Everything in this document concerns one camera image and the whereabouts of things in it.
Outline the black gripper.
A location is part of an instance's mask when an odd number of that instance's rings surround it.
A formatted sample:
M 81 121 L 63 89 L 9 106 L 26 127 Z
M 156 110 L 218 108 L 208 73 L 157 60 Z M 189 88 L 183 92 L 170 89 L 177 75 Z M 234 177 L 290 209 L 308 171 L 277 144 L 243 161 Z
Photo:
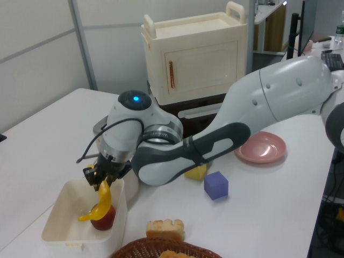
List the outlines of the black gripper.
M 96 165 L 88 165 L 83 169 L 84 177 L 95 191 L 107 180 L 109 186 L 117 179 L 122 179 L 131 169 L 131 162 L 114 162 L 113 156 L 105 158 L 99 153 Z

